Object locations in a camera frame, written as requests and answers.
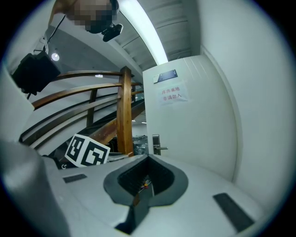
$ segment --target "wooden handrail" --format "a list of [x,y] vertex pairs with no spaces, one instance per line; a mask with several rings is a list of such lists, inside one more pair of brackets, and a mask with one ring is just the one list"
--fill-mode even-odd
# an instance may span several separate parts
[[131,93],[131,95],[140,94],[140,93],[144,93],[144,91],[134,91],[134,92]]
[[80,77],[80,76],[95,76],[95,75],[105,75],[105,76],[121,76],[121,72],[108,72],[108,71],[74,71],[74,72],[67,72],[64,74],[59,74],[54,81],[59,81],[66,78],[72,78],[72,77]]
[[72,118],[72,117],[74,117],[74,116],[76,116],[76,115],[78,115],[78,114],[80,114],[80,113],[82,113],[84,111],[87,111],[87,110],[89,110],[91,108],[105,105],[108,102],[112,102],[112,101],[117,100],[117,99],[119,99],[119,97],[117,95],[114,95],[114,96],[111,96],[109,98],[101,99],[101,100],[98,100],[96,102],[93,102],[93,103],[90,103],[88,105],[82,106],[82,107],[74,109],[72,111],[69,111],[68,113],[66,113],[64,115],[61,115],[60,117],[54,119],[53,121],[49,122],[47,125],[43,126],[39,130],[34,132],[26,140],[24,140],[23,143],[30,146],[35,141],[37,141],[39,138],[41,138],[43,135],[45,135],[47,132],[54,129],[55,127],[57,127],[61,123],[67,121],[68,119],[70,119],[70,118]]
[[[107,96],[116,95],[116,94],[117,94],[117,93],[112,93],[112,94],[107,94],[107,95],[101,95],[101,96],[96,97],[96,99],[101,99],[101,98],[104,98],[104,97],[107,97]],[[20,135],[20,137],[24,137],[24,136],[25,136],[26,134],[28,134],[30,131],[32,131],[33,129],[35,129],[36,127],[38,127],[40,124],[43,124],[43,123],[46,122],[47,120],[49,120],[49,119],[51,119],[51,118],[53,118],[53,117],[59,115],[60,113],[63,113],[63,112],[65,112],[65,111],[67,111],[67,110],[69,110],[69,109],[72,109],[72,108],[75,108],[75,107],[77,107],[77,106],[83,105],[83,104],[85,104],[85,103],[87,103],[87,102],[89,102],[89,100],[85,100],[85,101],[83,101],[83,102],[80,102],[80,103],[78,103],[78,104],[75,104],[75,105],[69,106],[69,107],[67,107],[67,108],[64,108],[64,109],[62,109],[62,110],[60,110],[60,111],[58,111],[58,112],[55,112],[55,113],[49,115],[48,117],[46,117],[46,118],[40,120],[38,123],[34,124],[32,127],[28,128],[26,131],[24,131],[24,132]]]
[[131,83],[131,85],[132,85],[132,86],[142,86],[141,83],[137,83],[137,82],[133,82],[133,83]]
[[[102,108],[96,109],[94,112],[96,113],[96,112],[98,112],[98,111],[100,111],[102,109],[105,109],[106,107],[109,107],[109,106],[112,106],[112,105],[115,105],[115,104],[117,104],[116,101],[115,102],[110,102],[110,104],[108,104],[107,106],[104,106]],[[87,115],[84,115],[84,116],[82,116],[82,117],[80,117],[80,118],[78,118],[78,119],[76,119],[76,120],[74,120],[74,121],[66,124],[65,126],[63,126],[62,128],[60,128],[59,130],[51,133],[47,138],[45,138],[44,140],[42,140],[40,143],[38,143],[38,145],[34,146],[33,148],[34,149],[40,148],[43,144],[45,144],[47,141],[49,141],[51,138],[53,138],[56,134],[58,134],[59,132],[63,131],[65,128],[68,128],[69,126],[71,126],[71,125],[73,125],[73,124],[81,121],[82,119],[85,119],[86,117],[87,117]]]
[[78,94],[86,91],[92,91],[94,89],[103,89],[103,88],[110,88],[110,87],[120,87],[121,83],[105,83],[105,84],[97,84],[97,85],[91,85],[91,86],[84,86],[84,87],[76,87],[69,90],[63,90],[59,91],[57,93],[48,95],[42,99],[36,100],[32,103],[32,105],[35,107],[35,110],[51,103],[56,100],[65,98],[67,96]]

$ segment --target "black strip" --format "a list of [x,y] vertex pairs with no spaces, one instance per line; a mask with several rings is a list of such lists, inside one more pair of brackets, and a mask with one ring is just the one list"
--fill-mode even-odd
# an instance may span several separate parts
[[214,195],[213,198],[238,232],[241,232],[254,224],[254,221],[227,193]]
[[71,182],[75,182],[75,181],[82,180],[85,178],[87,178],[86,175],[80,174],[80,175],[73,175],[73,176],[69,176],[69,177],[64,177],[63,179],[64,179],[65,183],[71,183]]

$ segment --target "door handle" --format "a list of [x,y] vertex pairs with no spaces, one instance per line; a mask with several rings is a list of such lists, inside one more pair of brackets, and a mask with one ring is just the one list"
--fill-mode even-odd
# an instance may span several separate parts
[[155,150],[167,150],[167,147],[154,147]]

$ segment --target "blurred object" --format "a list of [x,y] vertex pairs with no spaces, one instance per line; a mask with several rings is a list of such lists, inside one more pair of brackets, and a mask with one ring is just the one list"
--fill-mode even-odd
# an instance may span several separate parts
[[14,82],[25,94],[36,95],[60,74],[46,52],[28,54],[12,75]]
[[122,159],[125,159],[128,157],[129,157],[128,155],[121,154],[121,153],[118,153],[118,155],[110,155],[109,154],[107,162],[119,161],[119,160],[122,160]]
[[147,189],[149,184],[151,184],[149,175],[146,176],[144,184],[141,186],[141,190],[139,191],[139,193],[143,190],[143,189]]
[[109,26],[106,30],[104,30],[102,32],[102,35],[104,36],[103,41],[108,42],[108,41],[112,40],[113,38],[119,36],[122,32],[122,29],[123,29],[122,24],[114,25],[112,23],[111,26]]
[[135,155],[149,154],[147,136],[133,137],[133,144]]

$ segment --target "fluorescent light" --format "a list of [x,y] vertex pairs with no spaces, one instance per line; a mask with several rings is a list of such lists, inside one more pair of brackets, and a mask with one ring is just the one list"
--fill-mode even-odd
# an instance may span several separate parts
[[168,62],[158,34],[137,0],[118,0],[120,11],[138,32],[157,65]]
[[59,61],[60,60],[60,56],[57,53],[53,53],[51,55],[52,60],[54,61]]

